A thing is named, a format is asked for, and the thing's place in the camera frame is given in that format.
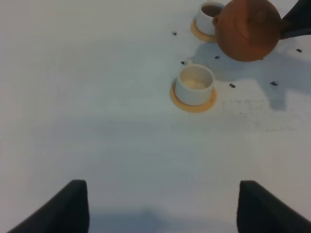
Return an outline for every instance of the brown clay teapot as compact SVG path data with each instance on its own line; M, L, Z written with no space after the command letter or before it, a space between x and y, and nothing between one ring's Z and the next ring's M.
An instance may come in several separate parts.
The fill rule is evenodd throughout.
M222 51L251 62L268 55L279 39L311 34L311 0L299 0L283 19L268 0L232 0L213 24Z

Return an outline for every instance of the wooden saucer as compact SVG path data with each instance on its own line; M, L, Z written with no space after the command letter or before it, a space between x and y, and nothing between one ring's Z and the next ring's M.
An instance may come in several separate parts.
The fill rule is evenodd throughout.
M171 86L170 89L170 96L171 96L171 100L173 101L173 103L180 109L186 111L186 112L190 112L190 113L202 113L207 111L208 109L212 108L214 106L214 104L216 103L217 100L217 92L216 89L214 88L212 90L212 94L209 98L209 100L202 104L202 105L198 105L198 106L190 106L187 104L184 104L183 102L181 102L178 97L175 94L175 85L176 82L174 82Z
M206 35L199 31L199 29L195 25L196 20L192 21L191 23L191 32L198 37L199 39L206 41L206 42L216 42L216 37L214 35Z

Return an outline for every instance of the tea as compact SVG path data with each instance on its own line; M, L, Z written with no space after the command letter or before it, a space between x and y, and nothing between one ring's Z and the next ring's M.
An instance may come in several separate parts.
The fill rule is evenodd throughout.
M220 12L222 11L222 8L219 6L207 5L207 6L202 7L202 11L207 16L215 17L220 14Z

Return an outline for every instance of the table surface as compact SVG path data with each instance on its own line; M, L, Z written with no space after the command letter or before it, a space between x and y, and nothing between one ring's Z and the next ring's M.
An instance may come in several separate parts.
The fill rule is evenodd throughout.
M201 3L1 1L0 232L72 179L91 233L235 233L241 180L311 219L310 37L233 61L191 34ZM189 58L217 78L202 114L169 97Z

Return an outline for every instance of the black object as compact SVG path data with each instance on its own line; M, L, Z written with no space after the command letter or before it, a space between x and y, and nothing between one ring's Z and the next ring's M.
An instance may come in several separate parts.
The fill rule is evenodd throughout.
M239 233L311 233L311 223L255 181L240 183Z
M86 182L74 180L9 233L87 233L88 227Z
M270 84L273 86L278 86L277 82L274 82L274 81L272 81Z
M283 18L289 26L281 39L311 34L311 0L299 0Z

